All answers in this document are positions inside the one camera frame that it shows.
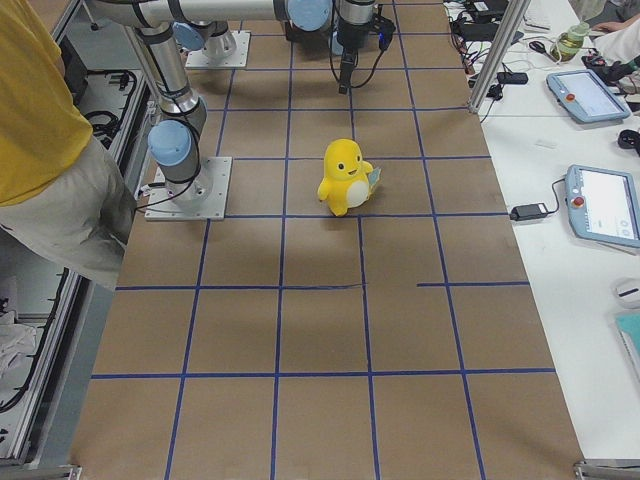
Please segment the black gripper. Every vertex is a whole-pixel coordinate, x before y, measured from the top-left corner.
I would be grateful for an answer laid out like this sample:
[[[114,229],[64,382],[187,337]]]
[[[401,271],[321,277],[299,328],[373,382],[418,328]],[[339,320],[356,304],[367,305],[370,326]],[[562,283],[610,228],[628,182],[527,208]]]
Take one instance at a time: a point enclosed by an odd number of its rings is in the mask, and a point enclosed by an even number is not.
[[[370,34],[378,38],[378,48],[386,51],[395,33],[395,24],[383,16],[378,1],[333,2],[332,52],[342,53],[338,77],[338,93],[351,89],[351,77],[356,67],[356,51],[364,47]]]

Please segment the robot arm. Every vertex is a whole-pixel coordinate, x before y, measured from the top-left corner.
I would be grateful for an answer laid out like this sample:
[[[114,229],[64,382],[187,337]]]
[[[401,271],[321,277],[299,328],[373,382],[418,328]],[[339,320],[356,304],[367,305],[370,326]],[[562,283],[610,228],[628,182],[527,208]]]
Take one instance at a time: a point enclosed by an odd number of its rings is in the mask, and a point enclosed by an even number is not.
[[[283,5],[282,23],[289,40],[301,32],[321,32],[327,39],[329,66],[340,94],[360,89],[372,80],[396,31],[394,22],[382,14],[383,6],[378,1],[285,1]],[[373,36],[379,53],[367,77],[354,84],[352,75],[359,64],[360,50]]]
[[[154,85],[161,120],[147,138],[148,152],[164,176],[164,197],[145,207],[156,215],[214,218],[211,203],[223,209],[231,160],[200,155],[207,119],[203,98],[192,88],[179,52],[202,49],[215,35],[228,35],[229,20],[284,20],[298,25],[292,1],[100,1],[101,11],[124,27]]]

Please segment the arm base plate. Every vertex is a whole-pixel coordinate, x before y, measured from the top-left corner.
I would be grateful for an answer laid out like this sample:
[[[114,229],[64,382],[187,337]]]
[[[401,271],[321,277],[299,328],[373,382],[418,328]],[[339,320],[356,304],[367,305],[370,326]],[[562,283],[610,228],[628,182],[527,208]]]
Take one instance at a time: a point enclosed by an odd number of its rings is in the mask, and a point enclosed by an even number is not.
[[[204,47],[191,51],[186,60],[190,70],[244,69],[247,66],[251,33],[228,30],[210,37]]]
[[[167,183],[157,167],[154,182],[161,186],[151,189],[148,206],[143,208],[144,218],[147,221],[223,220],[231,170],[231,157],[202,157],[199,175],[183,192],[186,184]]]

